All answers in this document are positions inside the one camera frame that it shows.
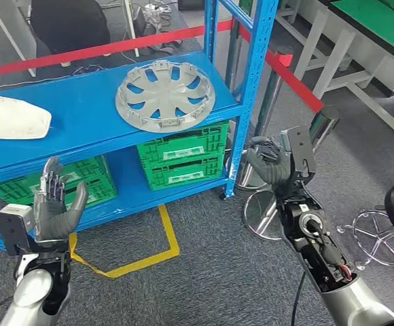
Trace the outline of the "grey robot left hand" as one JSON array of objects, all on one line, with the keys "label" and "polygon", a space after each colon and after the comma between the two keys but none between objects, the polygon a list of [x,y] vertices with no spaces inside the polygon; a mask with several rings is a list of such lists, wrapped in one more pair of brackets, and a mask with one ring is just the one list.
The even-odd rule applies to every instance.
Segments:
[{"label": "grey robot left hand", "polygon": [[36,240],[66,240],[79,223],[88,201],[87,185],[76,186],[69,209],[65,204],[67,175],[61,175],[59,158],[49,158],[39,178],[39,189],[34,199]]}]

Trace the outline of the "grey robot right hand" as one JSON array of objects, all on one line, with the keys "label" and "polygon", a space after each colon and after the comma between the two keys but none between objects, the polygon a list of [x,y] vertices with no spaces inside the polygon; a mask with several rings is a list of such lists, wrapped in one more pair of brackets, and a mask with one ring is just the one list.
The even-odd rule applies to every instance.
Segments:
[{"label": "grey robot right hand", "polygon": [[[254,145],[267,148],[269,152],[258,153]],[[247,159],[261,180],[273,189],[284,184],[291,175],[291,155],[269,137],[252,137]]]}]

